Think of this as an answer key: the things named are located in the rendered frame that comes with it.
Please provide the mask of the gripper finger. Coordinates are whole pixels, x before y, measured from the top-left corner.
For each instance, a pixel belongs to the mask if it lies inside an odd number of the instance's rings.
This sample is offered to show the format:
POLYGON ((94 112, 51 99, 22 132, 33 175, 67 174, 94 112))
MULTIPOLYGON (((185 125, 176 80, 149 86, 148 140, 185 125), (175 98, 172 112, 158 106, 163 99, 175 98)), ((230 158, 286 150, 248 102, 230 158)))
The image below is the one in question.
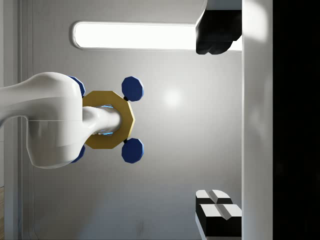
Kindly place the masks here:
POLYGON ((195 51, 220 55, 242 36, 242 0, 204 0, 195 24, 195 51))
POLYGON ((242 240, 242 210, 221 190, 196 191, 195 221, 202 240, 242 240))

